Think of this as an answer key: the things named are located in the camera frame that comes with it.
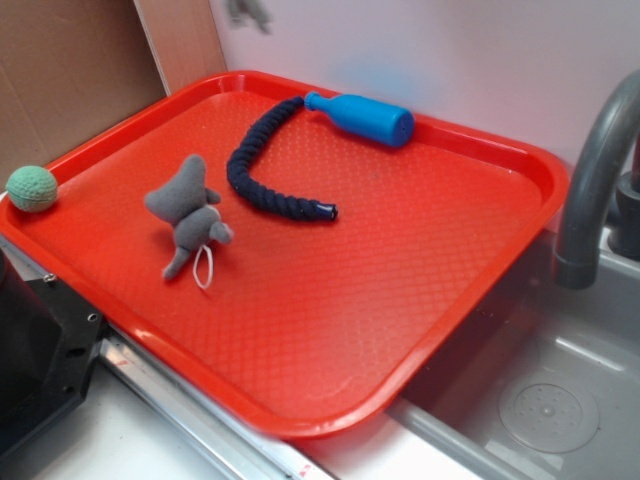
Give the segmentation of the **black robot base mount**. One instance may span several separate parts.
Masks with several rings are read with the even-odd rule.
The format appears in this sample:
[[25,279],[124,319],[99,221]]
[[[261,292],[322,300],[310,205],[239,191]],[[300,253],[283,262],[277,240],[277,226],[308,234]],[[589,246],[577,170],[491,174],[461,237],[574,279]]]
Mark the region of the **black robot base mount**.
[[1,460],[86,398],[102,312],[62,280],[25,280],[1,256]]

